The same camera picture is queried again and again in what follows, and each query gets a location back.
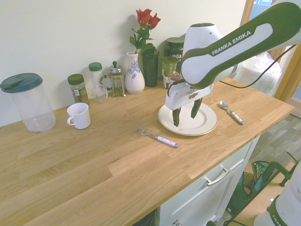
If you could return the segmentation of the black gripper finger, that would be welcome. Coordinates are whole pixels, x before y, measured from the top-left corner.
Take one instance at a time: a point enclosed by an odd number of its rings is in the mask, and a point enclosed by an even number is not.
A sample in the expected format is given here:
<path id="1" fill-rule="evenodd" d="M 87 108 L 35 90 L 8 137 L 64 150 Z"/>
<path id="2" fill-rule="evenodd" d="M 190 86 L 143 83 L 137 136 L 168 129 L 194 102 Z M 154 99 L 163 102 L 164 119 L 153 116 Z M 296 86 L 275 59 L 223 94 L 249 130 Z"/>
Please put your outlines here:
<path id="1" fill-rule="evenodd" d="M 180 123 L 180 112 L 181 112 L 181 108 L 177 108 L 175 110 L 172 111 L 172 115 L 173 115 L 173 124 L 178 127 L 179 123 Z"/>
<path id="2" fill-rule="evenodd" d="M 192 110 L 191 110 L 191 115 L 190 115 L 191 118 L 194 119 L 194 118 L 196 117 L 196 115 L 197 115 L 197 113 L 198 113 L 198 111 L 199 111 L 199 108 L 200 108 L 200 106 L 201 106 L 202 99 L 203 99 L 203 98 L 200 98 L 200 99 L 194 101 L 194 105 L 193 105 L 193 108 L 192 108 Z"/>

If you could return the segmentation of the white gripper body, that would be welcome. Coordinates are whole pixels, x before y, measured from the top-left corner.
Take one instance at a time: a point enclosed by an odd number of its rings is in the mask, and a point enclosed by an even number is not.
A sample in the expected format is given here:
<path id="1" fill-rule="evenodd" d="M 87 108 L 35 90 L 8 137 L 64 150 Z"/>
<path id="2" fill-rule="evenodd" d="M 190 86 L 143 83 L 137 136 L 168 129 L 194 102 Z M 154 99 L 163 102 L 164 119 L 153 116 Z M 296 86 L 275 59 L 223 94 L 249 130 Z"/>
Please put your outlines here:
<path id="1" fill-rule="evenodd" d="M 173 83 L 167 93 L 165 105 L 170 110 L 176 110 L 191 102 L 208 96 L 213 89 L 213 84 L 204 89 L 192 88 L 188 83 Z"/>

